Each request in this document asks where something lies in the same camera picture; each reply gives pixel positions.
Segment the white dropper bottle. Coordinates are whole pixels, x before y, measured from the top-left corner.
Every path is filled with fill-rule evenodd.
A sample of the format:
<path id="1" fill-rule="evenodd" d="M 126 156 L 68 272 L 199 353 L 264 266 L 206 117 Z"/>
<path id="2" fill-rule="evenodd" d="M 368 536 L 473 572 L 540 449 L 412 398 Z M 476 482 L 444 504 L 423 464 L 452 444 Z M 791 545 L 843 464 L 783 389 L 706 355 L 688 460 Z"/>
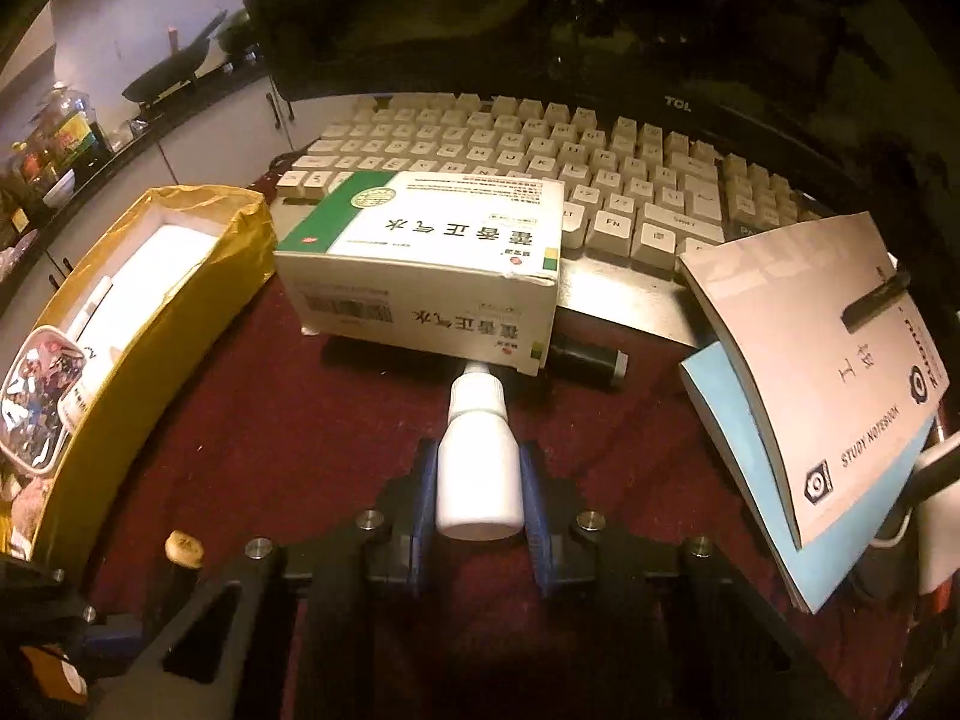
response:
<path id="1" fill-rule="evenodd" d="M 451 385 L 448 427 L 438 449 L 436 530 L 472 543 L 524 530 L 519 445 L 505 390 L 481 362 L 467 362 Z"/>

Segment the cartoon lidded container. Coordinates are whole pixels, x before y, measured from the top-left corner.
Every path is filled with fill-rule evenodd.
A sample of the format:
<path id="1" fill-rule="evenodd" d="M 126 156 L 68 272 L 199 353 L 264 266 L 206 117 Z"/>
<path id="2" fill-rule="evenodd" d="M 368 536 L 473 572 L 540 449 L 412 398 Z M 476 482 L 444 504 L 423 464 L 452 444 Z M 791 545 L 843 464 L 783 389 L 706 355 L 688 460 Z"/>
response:
<path id="1" fill-rule="evenodd" d="M 82 378 L 86 356 L 59 328 L 34 328 L 2 383 L 2 452 L 20 473 L 45 478 L 68 429 L 60 401 Z"/>

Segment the green white medicine box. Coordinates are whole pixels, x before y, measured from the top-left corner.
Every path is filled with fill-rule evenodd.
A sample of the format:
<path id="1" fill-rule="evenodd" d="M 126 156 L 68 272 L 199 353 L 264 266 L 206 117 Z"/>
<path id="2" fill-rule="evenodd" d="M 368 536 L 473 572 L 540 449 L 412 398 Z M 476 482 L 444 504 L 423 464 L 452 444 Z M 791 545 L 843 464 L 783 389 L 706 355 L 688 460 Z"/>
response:
<path id="1" fill-rule="evenodd" d="M 302 333 L 545 366 L 562 263 L 562 184 L 359 171 L 291 229 L 275 266 Z"/>

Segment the black marker pen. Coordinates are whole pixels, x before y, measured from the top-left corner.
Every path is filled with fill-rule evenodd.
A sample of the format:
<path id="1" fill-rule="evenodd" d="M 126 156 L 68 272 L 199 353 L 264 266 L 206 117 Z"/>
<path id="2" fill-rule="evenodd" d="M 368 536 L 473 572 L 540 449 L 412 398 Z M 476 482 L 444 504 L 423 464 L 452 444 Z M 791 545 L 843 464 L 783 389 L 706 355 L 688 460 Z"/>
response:
<path id="1" fill-rule="evenodd" d="M 172 530 L 163 544 L 163 555 L 149 574 L 143 608 L 143 632 L 155 639 L 160 630 L 182 610 L 199 580 L 203 546 L 195 536 Z"/>

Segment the small red-label pill bottle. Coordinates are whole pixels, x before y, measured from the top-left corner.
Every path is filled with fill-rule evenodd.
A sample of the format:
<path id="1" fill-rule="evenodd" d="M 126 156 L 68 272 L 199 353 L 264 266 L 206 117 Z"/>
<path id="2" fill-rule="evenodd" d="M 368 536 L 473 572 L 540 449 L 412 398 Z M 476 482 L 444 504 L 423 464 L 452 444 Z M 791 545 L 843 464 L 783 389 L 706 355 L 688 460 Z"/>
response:
<path id="1" fill-rule="evenodd" d="M 146 284 L 104 277 L 80 307 L 67 337 L 85 358 L 80 378 L 60 397 L 60 419 L 70 434 L 98 398 L 99 390 L 163 302 L 163 293 Z"/>

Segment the blue notebook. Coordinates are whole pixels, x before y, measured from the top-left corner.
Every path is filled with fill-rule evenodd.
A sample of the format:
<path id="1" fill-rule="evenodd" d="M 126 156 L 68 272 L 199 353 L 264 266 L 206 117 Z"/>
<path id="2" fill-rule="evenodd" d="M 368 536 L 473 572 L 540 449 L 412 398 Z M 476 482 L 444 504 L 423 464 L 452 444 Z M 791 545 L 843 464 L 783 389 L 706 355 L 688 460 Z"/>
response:
<path id="1" fill-rule="evenodd" d="M 686 358 L 680 378 L 773 553 L 793 605 L 807 614 L 818 613 L 877 535 L 907 484 L 932 424 L 924 422 L 892 468 L 849 512 L 814 543 L 799 548 L 789 532 L 775 473 L 747 397 L 722 344 L 715 341 Z"/>

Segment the grey study notebook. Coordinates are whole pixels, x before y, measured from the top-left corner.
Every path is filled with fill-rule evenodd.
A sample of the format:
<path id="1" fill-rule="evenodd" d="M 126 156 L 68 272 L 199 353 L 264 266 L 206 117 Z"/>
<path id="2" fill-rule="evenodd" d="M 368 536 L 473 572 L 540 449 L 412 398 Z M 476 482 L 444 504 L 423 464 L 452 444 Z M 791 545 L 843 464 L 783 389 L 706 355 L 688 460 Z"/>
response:
<path id="1" fill-rule="evenodd" d="M 747 395 L 805 548 L 932 418 L 946 366 L 910 293 L 846 332 L 844 307 L 898 270 L 866 213 L 693 250 L 679 266 Z"/>

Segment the white mechanical keyboard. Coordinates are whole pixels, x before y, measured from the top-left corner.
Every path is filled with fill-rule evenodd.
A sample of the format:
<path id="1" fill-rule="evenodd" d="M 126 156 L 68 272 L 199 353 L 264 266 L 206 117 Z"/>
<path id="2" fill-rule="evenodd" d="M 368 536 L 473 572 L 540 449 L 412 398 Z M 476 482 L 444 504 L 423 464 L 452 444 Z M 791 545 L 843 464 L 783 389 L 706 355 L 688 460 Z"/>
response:
<path id="1" fill-rule="evenodd" d="M 685 133 L 512 96 L 363 96 L 281 174 L 277 193 L 316 203 L 358 171 L 555 179 L 565 255 L 661 278 L 677 276 L 680 255 L 823 215 L 786 177 Z"/>

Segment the yellow storage box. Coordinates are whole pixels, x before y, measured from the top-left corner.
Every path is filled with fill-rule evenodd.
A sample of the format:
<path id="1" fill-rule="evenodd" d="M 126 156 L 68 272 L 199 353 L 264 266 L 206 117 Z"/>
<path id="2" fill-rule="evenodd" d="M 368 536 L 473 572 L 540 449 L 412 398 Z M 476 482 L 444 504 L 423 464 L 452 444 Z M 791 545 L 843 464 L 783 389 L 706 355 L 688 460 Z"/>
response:
<path id="1" fill-rule="evenodd" d="M 274 276 L 262 193 L 147 190 L 83 255 L 2 380 L 2 550 L 78 574 L 130 466 Z"/>

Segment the black pen on notebook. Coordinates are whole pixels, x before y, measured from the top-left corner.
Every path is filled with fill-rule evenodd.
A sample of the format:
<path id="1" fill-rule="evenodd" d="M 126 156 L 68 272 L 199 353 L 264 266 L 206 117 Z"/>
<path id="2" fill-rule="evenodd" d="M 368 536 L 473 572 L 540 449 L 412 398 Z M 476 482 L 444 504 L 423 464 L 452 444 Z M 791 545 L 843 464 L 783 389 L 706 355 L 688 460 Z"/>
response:
<path id="1" fill-rule="evenodd" d="M 877 288 L 857 298 L 844 307 L 841 312 L 841 321 L 848 333 L 856 333 L 867 323 L 882 316 L 890 305 L 903 298 L 908 293 L 911 284 L 911 275 L 905 270 L 896 270 L 890 278 L 882 281 Z"/>

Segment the white kitchen cabinets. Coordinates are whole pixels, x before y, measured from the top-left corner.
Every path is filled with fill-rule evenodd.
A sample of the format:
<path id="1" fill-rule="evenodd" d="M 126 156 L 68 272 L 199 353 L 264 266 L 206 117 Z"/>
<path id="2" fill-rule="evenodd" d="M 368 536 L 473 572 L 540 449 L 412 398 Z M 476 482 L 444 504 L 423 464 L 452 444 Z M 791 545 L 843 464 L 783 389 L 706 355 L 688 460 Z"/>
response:
<path id="1" fill-rule="evenodd" d="M 83 255 L 147 190 L 172 184 L 247 187 L 274 158 L 306 148 L 355 107 L 353 96 L 290 103 L 264 76 L 126 146 L 76 190 L 3 278 L 2 361 L 11 361 Z"/>

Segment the glass jar on counter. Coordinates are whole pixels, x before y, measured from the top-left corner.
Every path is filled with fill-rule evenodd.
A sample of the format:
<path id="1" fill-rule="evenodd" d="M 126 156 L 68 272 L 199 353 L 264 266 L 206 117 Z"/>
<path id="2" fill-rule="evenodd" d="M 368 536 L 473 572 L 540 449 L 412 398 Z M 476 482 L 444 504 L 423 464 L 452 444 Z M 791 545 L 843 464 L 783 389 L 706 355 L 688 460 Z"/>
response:
<path id="1" fill-rule="evenodd" d="M 41 103 L 37 133 L 55 158 L 57 169 L 67 172 L 98 149 L 96 112 L 86 93 L 62 82 L 53 83 Z"/>

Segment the black wok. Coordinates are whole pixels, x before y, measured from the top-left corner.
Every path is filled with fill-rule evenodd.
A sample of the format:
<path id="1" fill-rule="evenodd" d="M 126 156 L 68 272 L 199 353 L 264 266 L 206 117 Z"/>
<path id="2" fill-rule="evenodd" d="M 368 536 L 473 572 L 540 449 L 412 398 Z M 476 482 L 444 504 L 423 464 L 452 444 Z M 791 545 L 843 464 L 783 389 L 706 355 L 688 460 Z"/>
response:
<path id="1" fill-rule="evenodd" d="M 159 64 L 149 67 L 133 82 L 128 83 L 128 87 L 122 91 L 122 98 L 139 106 L 151 106 L 168 89 L 190 82 L 195 76 L 195 71 L 199 70 L 205 62 L 210 47 L 210 37 L 223 25 L 226 16 L 228 11 L 221 10 L 197 34 L 192 43 L 161 60 Z"/>

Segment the black computer monitor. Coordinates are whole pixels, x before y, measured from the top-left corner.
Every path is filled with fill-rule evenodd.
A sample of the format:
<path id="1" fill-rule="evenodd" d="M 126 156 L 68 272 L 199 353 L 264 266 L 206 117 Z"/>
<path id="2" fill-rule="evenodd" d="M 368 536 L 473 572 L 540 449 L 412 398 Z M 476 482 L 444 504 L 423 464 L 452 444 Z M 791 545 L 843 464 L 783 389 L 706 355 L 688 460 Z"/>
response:
<path id="1" fill-rule="evenodd" d="M 958 0 L 242 0 L 291 98 L 690 94 L 822 148 L 958 167 Z"/>

